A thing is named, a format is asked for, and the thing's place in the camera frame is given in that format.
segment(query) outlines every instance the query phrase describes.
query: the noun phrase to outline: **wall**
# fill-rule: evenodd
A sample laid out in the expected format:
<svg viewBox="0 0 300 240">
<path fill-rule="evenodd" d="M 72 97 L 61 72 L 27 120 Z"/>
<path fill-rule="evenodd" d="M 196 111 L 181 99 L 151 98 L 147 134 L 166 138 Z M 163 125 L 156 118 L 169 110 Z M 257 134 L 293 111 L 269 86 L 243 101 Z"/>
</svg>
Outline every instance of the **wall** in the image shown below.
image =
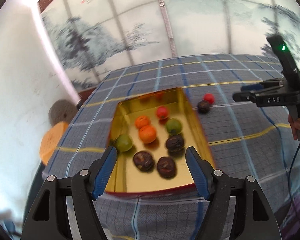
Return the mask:
<svg viewBox="0 0 300 240">
<path fill-rule="evenodd" d="M 7 0 L 0 10 L 0 217 L 17 223 L 50 128 L 50 107 L 59 99 L 79 101 L 67 77 L 60 79 L 37 1 Z"/>
<path fill-rule="evenodd" d="M 169 57 L 271 54 L 266 35 L 277 29 L 300 68 L 300 7 L 295 0 L 40 0 L 39 4 L 53 46 L 78 91 L 95 86 L 110 70 Z"/>
</svg>

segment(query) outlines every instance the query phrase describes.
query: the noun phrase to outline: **metal screw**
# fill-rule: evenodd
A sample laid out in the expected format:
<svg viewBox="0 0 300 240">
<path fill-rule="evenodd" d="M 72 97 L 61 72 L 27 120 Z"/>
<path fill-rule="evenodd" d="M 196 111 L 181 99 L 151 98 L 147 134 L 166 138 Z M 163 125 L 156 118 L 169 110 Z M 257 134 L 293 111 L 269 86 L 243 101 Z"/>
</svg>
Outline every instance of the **metal screw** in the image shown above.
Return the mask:
<svg viewBox="0 0 300 240">
<path fill-rule="evenodd" d="M 80 171 L 80 175 L 81 176 L 86 176 L 86 175 L 88 175 L 88 173 L 89 173 L 88 170 L 82 170 L 82 171 Z"/>
<path fill-rule="evenodd" d="M 220 171 L 220 170 L 215 170 L 214 172 L 214 175 L 216 175 L 216 176 L 222 176 L 222 171 Z"/>
<path fill-rule="evenodd" d="M 47 181 L 53 181 L 56 177 L 54 175 L 50 175 L 47 177 Z"/>
<path fill-rule="evenodd" d="M 255 182 L 256 179 L 253 176 L 248 176 L 247 180 L 250 182 Z"/>
</svg>

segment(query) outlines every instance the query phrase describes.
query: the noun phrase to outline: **orange pillow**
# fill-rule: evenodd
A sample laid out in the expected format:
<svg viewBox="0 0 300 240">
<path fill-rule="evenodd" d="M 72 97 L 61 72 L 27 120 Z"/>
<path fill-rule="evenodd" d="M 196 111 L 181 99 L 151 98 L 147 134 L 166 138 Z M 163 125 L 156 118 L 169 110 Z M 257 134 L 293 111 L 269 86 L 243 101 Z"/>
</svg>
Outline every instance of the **orange pillow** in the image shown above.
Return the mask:
<svg viewBox="0 0 300 240">
<path fill-rule="evenodd" d="M 45 165 L 47 165 L 54 152 L 54 149 L 57 147 L 58 142 L 68 126 L 69 125 L 66 122 L 59 122 L 43 136 L 39 155 Z"/>
</svg>

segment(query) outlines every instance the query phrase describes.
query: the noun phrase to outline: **blue checkered cloth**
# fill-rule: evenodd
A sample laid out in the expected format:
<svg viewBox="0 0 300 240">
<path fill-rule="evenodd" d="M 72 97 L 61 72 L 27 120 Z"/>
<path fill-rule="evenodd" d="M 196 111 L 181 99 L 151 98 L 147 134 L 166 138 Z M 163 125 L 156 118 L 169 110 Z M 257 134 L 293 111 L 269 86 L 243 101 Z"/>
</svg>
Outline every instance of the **blue checkered cloth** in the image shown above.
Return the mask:
<svg viewBox="0 0 300 240">
<path fill-rule="evenodd" d="M 288 200 L 286 167 L 298 143 L 293 141 L 285 107 L 257 108 L 250 102 L 234 103 L 232 93 L 244 81 L 281 77 L 275 58 L 252 55 L 179 57 L 111 72 L 81 107 L 58 144 L 43 177 L 73 176 L 102 156 L 117 103 L 134 95 L 183 87 L 195 108 L 205 93 L 215 95 L 210 112 L 201 115 L 218 169 L 232 177 L 253 175 L 276 212 Z M 292 191 L 300 187 L 300 152 L 292 171 Z M 78 234 L 73 205 L 68 214 L 74 239 Z M 113 239 L 194 239 L 208 203 L 196 191 L 151 198 L 119 198 L 103 194 L 95 201 L 100 222 Z M 231 199 L 223 237 L 229 236 L 235 201 Z"/>
</svg>

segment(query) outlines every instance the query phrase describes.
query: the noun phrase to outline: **red tomato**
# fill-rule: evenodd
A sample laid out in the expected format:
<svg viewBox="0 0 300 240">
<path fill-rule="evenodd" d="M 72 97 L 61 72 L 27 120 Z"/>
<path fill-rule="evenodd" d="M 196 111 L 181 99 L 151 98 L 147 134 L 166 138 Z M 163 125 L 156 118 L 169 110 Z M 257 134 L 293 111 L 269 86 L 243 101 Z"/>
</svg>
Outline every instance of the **red tomato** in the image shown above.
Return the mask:
<svg viewBox="0 0 300 240">
<path fill-rule="evenodd" d="M 214 103 L 214 95 L 212 95 L 211 93 L 206 93 L 203 97 L 203 100 L 206 100 L 210 104 L 213 104 Z"/>
<path fill-rule="evenodd" d="M 166 119 L 169 115 L 169 111 L 165 106 L 159 106 L 157 109 L 157 117 L 160 120 Z"/>
<path fill-rule="evenodd" d="M 154 96 L 158 101 L 161 101 L 161 99 L 163 97 L 163 93 L 156 93 Z"/>
</svg>

